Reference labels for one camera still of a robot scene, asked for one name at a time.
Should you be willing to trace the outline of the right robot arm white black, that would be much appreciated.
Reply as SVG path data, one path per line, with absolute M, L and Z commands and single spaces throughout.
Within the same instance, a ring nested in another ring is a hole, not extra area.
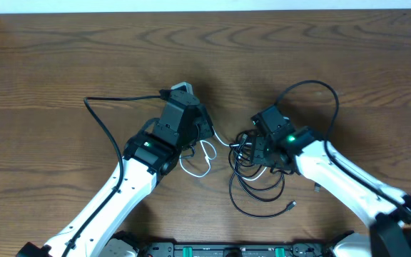
M 411 195 L 346 159 L 305 127 L 281 136 L 252 138 L 251 159 L 318 183 L 369 229 L 349 233 L 328 248 L 330 256 L 411 256 Z

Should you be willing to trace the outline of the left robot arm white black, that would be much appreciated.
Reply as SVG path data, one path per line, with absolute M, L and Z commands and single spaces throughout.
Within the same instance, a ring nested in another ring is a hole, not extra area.
M 204 105 L 166 105 L 159 119 L 127 141 L 112 176 L 80 214 L 42 247 L 26 243 L 18 256 L 100 256 L 127 215 L 176 167 L 181 152 L 212 136 Z

